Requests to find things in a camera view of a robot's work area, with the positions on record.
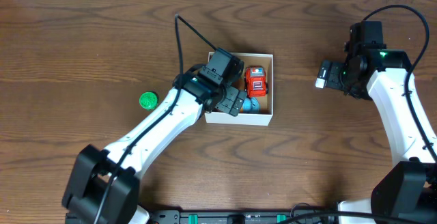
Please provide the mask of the orange blue toy duck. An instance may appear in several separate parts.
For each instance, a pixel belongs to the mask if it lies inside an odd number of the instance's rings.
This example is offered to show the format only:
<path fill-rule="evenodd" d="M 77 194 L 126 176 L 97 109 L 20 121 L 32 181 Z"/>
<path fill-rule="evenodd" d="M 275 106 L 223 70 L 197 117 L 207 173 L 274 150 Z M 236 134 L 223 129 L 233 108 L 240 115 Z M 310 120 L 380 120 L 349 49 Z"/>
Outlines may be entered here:
<path fill-rule="evenodd" d="M 243 105 L 240 108 L 241 113 L 258 114 L 260 112 L 260 104 L 256 97 L 245 98 Z"/>

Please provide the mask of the red toy fire truck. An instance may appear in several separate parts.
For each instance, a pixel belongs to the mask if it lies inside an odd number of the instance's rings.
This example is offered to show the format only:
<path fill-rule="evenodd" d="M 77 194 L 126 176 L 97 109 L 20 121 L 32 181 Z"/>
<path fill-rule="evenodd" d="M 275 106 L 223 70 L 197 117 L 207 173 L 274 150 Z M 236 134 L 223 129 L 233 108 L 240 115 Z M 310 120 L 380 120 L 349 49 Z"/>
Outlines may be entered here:
<path fill-rule="evenodd" d="M 244 73 L 244 88 L 249 98 L 268 94 L 266 71 L 261 66 L 249 66 Z"/>

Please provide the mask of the green ridged round toy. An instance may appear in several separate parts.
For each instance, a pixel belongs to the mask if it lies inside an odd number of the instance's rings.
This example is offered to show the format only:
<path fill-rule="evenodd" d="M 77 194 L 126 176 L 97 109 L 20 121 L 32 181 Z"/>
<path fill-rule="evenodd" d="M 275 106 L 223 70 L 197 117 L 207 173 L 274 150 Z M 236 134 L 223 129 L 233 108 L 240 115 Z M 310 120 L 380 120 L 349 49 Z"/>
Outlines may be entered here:
<path fill-rule="evenodd" d="M 158 95 L 155 92 L 145 92 L 141 94 L 139 104 L 145 110 L 154 110 L 158 106 Z"/>

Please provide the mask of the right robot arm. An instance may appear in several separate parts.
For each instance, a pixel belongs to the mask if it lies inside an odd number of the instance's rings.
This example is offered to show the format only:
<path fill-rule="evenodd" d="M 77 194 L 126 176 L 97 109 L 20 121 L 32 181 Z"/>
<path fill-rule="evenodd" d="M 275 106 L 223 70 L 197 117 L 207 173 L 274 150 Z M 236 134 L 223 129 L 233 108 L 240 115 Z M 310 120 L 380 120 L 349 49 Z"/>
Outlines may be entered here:
<path fill-rule="evenodd" d="M 341 201 L 338 210 L 435 223 L 436 161 L 420 131 L 432 143 L 436 135 L 421 106 L 414 78 L 407 75 L 411 68 L 407 54 L 387 49 L 380 21 L 352 25 L 345 51 L 344 63 L 322 62 L 315 85 L 375 103 L 389 140 L 393 168 L 371 197 Z"/>

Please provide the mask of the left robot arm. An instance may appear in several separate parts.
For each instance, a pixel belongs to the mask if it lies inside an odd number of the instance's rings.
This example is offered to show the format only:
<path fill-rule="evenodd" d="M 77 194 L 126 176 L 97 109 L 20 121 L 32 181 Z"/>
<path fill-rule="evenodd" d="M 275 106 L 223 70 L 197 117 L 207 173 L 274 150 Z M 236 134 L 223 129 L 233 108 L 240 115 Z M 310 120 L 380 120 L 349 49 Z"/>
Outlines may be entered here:
<path fill-rule="evenodd" d="M 207 64 L 176 76 L 161 104 L 138 126 L 103 150 L 78 154 L 61 204 L 79 223 L 147 223 L 139 205 L 141 180 L 159 154 L 205 112 L 237 116 L 246 92 L 233 84 L 244 62 L 218 48 Z"/>

